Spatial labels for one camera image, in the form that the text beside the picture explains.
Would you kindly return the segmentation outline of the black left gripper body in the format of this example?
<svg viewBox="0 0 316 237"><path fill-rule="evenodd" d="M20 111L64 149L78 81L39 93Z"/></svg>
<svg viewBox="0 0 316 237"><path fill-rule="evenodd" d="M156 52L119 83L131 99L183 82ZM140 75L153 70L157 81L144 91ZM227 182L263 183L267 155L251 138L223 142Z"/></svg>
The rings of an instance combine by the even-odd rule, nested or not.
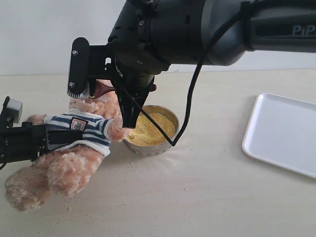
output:
<svg viewBox="0 0 316 237"><path fill-rule="evenodd" d="M1 164L36 160L47 152L45 125L23 122L20 127L0 128Z"/></svg>

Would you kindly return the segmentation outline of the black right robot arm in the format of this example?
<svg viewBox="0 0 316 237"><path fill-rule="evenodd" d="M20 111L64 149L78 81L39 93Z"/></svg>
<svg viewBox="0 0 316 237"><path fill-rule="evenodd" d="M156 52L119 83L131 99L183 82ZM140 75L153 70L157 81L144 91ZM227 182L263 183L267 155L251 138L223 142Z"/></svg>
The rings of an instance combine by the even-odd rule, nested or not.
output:
<svg viewBox="0 0 316 237"><path fill-rule="evenodd" d="M134 128L154 77L172 64L229 66L246 51L315 52L313 0L128 0L88 77L116 87Z"/></svg>

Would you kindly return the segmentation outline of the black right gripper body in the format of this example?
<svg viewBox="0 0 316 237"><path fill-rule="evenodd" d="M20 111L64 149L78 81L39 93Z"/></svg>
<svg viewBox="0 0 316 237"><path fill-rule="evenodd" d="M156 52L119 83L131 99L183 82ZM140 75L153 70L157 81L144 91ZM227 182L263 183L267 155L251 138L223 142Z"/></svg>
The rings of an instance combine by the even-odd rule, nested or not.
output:
<svg viewBox="0 0 316 237"><path fill-rule="evenodd" d="M113 86L115 92L124 89L131 93L144 90L150 93L155 90L155 76L170 67L170 62L155 52L127 46L114 51L109 45L90 45L89 50L89 98L94 95L97 81Z"/></svg>

